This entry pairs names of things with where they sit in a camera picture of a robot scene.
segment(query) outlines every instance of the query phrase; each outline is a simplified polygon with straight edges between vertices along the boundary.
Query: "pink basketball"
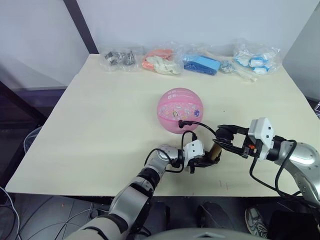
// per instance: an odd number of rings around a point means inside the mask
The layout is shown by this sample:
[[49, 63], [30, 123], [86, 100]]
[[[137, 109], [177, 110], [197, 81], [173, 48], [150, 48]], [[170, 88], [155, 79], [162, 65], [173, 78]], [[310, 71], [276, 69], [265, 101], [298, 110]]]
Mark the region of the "pink basketball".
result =
[[160, 124], [169, 132], [182, 134], [186, 130], [194, 130], [197, 125], [185, 125], [179, 128], [179, 120], [201, 122], [204, 105], [193, 91], [186, 88], [173, 88], [160, 98], [156, 108]]

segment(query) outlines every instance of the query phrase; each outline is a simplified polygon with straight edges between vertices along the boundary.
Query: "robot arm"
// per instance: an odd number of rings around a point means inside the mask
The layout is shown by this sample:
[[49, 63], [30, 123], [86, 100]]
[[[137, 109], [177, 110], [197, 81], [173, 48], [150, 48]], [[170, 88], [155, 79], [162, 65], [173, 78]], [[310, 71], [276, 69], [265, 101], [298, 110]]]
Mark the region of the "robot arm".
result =
[[[180, 121], [179, 126], [183, 128], [184, 125], [196, 123]], [[189, 166], [190, 173], [194, 173], [195, 167], [205, 168], [217, 164], [222, 149], [243, 158], [252, 156], [254, 164], [257, 160], [267, 159], [280, 165], [280, 168], [285, 168], [293, 176], [303, 198], [313, 208], [315, 217], [318, 223], [320, 222], [320, 218], [317, 217], [320, 209], [320, 155], [314, 147], [274, 136], [267, 118], [253, 120], [250, 128], [220, 125], [216, 132], [203, 123], [200, 125], [215, 134], [216, 139], [213, 139], [214, 145], [209, 152], [203, 150], [199, 140], [186, 144], [183, 151], [168, 145], [161, 146], [161, 150], [166, 154], [157, 151], [156, 157], [149, 160], [141, 172], [114, 198], [109, 214], [89, 221], [67, 240], [124, 240], [129, 234], [138, 233], [148, 216], [151, 198], [167, 165], [171, 164], [175, 168], [179, 168], [180, 165]], [[232, 144], [234, 134], [245, 135], [242, 147]], [[228, 235], [235, 234], [226, 231], [224, 230], [225, 239], [229, 238]], [[237, 233], [239, 239], [253, 239], [253, 236], [245, 235], [242, 238], [240, 235], [241, 233]]]
[[[178, 159], [175, 147], [160, 147], [170, 159]], [[72, 233], [67, 240], [124, 240], [128, 234], [138, 233], [147, 219], [151, 198], [166, 171], [169, 159], [160, 151], [139, 174], [117, 194], [109, 214], [98, 216]]]
[[[245, 135], [242, 147], [232, 144], [234, 134]], [[252, 120], [250, 128], [220, 125], [213, 141], [243, 158], [252, 156], [282, 166], [293, 176], [306, 202], [320, 208], [320, 155], [311, 145], [274, 136], [273, 127], [265, 117]]]

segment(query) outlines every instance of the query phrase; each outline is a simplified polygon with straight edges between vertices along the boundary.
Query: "wooden table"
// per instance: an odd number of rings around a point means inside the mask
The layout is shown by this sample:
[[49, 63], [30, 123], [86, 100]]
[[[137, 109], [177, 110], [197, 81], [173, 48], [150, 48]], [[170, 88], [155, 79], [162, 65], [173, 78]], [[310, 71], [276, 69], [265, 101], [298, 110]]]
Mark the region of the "wooden table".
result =
[[[137, 175], [147, 154], [161, 144], [179, 147], [181, 135], [166, 131], [156, 107], [163, 93], [187, 88], [204, 104], [202, 122], [248, 128], [268, 117], [275, 134], [320, 150], [320, 121], [283, 67], [255, 83], [223, 73], [209, 76], [185, 71], [181, 76], [140, 72], [105, 72], [91, 54], [55, 106], [44, 127], [6, 186], [8, 192], [68, 196], [114, 196]], [[211, 133], [195, 130], [208, 150]], [[244, 137], [236, 135], [234, 144]], [[223, 151], [219, 164], [195, 174], [166, 173], [156, 196], [276, 196], [249, 176], [252, 158]], [[258, 162], [255, 175], [273, 185], [279, 166]], [[283, 171], [279, 186], [298, 188]]]

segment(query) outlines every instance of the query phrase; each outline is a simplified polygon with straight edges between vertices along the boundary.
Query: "plastic bag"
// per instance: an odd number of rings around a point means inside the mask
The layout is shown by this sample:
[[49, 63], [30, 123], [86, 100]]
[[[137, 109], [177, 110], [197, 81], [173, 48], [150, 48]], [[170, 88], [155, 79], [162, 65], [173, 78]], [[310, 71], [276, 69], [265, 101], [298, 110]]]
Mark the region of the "plastic bag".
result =
[[23, 141], [24, 153], [26, 153], [29, 150], [29, 148], [31, 147], [31, 144], [34, 142], [34, 140], [38, 136], [41, 129], [42, 129], [42, 126], [36, 128], [25, 137]]
[[144, 55], [142, 46], [104, 47], [100, 54], [100, 65], [107, 71], [122, 70], [136, 72]]
[[315, 106], [313, 110], [315, 114], [318, 116], [318, 118], [320, 119], [320, 102]]
[[234, 61], [258, 75], [267, 75], [281, 65], [280, 49], [239, 39], [233, 51]]
[[143, 58], [143, 68], [164, 75], [179, 75], [183, 70], [181, 49], [176, 43], [155, 47]]
[[203, 54], [204, 45], [192, 44], [185, 46], [182, 55], [183, 67], [186, 70], [215, 75], [220, 67], [220, 61]]
[[255, 74], [251, 69], [236, 64], [231, 56], [222, 56], [214, 53], [214, 49], [215, 47], [204, 44], [196, 48], [200, 54], [220, 62], [219, 72], [237, 75], [248, 83], [257, 81], [259, 75]]

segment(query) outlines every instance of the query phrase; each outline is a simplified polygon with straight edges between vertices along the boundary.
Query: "shoe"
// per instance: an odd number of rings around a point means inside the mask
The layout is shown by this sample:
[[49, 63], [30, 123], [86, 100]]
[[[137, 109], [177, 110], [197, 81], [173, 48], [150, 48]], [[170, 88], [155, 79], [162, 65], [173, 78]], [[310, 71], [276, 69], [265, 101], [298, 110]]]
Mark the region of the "shoe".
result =
[[252, 235], [261, 237], [266, 239], [268, 235], [267, 226], [264, 223], [262, 216], [260, 215], [259, 211], [254, 208], [250, 207], [245, 210], [245, 223]]

